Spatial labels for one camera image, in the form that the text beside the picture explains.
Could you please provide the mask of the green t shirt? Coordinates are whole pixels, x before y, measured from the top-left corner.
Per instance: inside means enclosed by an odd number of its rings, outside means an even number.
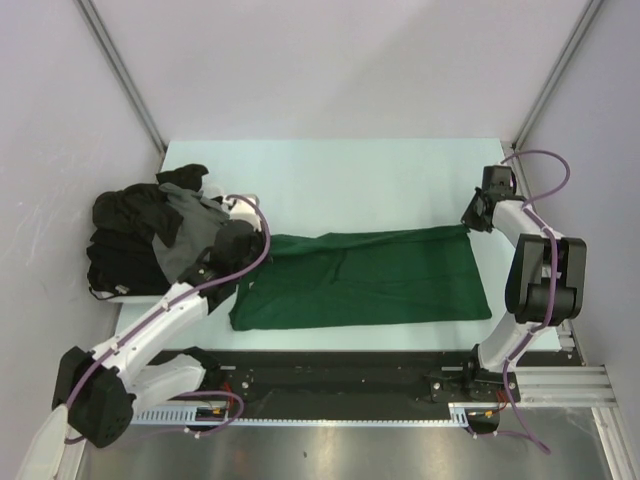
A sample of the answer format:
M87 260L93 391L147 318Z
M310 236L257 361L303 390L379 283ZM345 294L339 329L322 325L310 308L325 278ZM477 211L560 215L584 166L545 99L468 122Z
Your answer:
M236 331L488 320L492 316L462 225L316 238L274 235L244 277Z

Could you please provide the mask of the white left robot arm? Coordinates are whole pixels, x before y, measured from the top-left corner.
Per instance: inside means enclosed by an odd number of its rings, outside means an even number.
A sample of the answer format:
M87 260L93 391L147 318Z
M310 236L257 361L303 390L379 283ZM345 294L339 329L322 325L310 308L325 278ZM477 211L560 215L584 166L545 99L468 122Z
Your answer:
M221 306L268 256L271 234L258 199L230 194L223 202L229 221L155 305L108 340L89 350L73 347L61 357L52 406L64 410L80 440L107 447L139 413L174 397L207 400L219 392L220 374L189 354L151 362Z

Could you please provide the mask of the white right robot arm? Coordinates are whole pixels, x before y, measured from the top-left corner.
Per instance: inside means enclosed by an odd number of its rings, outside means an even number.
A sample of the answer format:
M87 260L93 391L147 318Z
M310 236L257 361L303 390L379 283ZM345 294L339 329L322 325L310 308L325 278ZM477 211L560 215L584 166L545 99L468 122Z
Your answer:
M586 242L568 237L545 222L517 193L509 166L483 170L482 183L462 216L477 232L503 234L514 246L505 285L506 313L463 367L461 388L473 401L496 390L508 394L512 371L539 335L581 312Z

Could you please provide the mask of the white plastic bin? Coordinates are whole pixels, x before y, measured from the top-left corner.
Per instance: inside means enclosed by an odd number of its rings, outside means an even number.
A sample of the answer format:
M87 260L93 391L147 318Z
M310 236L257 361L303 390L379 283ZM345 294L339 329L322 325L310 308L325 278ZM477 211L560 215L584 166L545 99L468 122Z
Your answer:
M222 206L223 191L220 188L218 188L218 187L216 187L214 185L211 185L211 184L206 184L203 187L201 187L199 192L202 192L203 195L205 197L207 197L207 198L216 198L216 197L218 197L219 200L220 200L221 206ZM151 300L153 298L158 297L160 295L153 295L153 296L125 296L125 297L107 299L106 301L117 302L117 303L149 303L149 302L151 302Z

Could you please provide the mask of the grey t shirt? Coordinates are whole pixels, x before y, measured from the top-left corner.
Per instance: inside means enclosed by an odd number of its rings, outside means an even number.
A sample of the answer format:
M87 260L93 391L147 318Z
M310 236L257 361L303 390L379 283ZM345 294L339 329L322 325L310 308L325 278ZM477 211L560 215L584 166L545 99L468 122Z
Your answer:
M204 249L214 244L229 215L218 197L207 198L202 192L183 189L171 183L162 184L160 191L167 196L168 206L183 218L172 246L166 246L158 236L151 243L160 270L168 283L172 284Z

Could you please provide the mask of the black t shirt pile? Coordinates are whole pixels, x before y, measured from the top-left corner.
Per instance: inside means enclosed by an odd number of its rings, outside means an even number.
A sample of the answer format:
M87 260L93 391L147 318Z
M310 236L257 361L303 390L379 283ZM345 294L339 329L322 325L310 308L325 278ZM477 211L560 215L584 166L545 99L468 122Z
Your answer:
M92 207L95 232L86 249L89 291L99 300L165 293L170 281L160 256L178 245L188 211L170 198L193 200L208 169L189 164L101 194Z

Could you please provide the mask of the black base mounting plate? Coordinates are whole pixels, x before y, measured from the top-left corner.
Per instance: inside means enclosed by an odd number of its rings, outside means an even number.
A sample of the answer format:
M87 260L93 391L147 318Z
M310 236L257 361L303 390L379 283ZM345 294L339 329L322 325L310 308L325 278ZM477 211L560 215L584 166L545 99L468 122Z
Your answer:
M371 412L412 404L469 404L500 408L521 401L515 372L508 394L462 388L465 353L240 353L198 354L206 375L197 398L223 403L239 416L247 406L319 413ZM532 353L523 367L563 367L557 355Z

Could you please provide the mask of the right aluminium frame post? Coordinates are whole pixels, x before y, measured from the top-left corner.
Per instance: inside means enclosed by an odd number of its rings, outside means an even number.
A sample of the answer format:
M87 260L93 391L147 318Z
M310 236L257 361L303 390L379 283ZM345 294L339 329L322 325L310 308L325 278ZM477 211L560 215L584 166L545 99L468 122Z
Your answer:
M509 143L512 151L520 150L526 143L605 5L605 0L589 0L585 3L540 91Z

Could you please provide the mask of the aluminium frame post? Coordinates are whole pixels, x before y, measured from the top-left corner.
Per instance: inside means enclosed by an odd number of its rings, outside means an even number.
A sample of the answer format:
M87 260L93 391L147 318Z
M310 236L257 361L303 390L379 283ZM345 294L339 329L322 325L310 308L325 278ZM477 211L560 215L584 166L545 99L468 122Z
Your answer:
M103 55L107 66L121 88L125 99L138 119L147 138L160 157L163 158L168 149L167 143L162 138L160 130L131 76L116 43L112 39L95 2L91 0L75 0L74 5L85 22L89 33Z
M520 150L526 143L605 5L605 0L589 0L585 3L540 91L509 143L512 151Z

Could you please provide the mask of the aluminium front rail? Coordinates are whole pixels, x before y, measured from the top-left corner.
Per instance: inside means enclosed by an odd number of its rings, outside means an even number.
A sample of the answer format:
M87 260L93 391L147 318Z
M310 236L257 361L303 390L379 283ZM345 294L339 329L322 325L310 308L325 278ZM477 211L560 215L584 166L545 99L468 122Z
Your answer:
M604 366L519 367L520 403L526 407L583 408L617 404Z

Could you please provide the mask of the left aluminium frame post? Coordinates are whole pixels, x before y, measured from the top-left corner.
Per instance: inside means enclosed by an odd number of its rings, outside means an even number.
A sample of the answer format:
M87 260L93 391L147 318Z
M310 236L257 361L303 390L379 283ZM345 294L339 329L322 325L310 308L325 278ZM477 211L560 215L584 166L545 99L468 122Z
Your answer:
M125 99L138 119L147 138L160 157L163 158L168 149L167 143L162 138L160 130L131 76L116 43L112 39L95 2L91 0L75 0L74 5L85 22L89 33L103 55L107 66L121 88Z

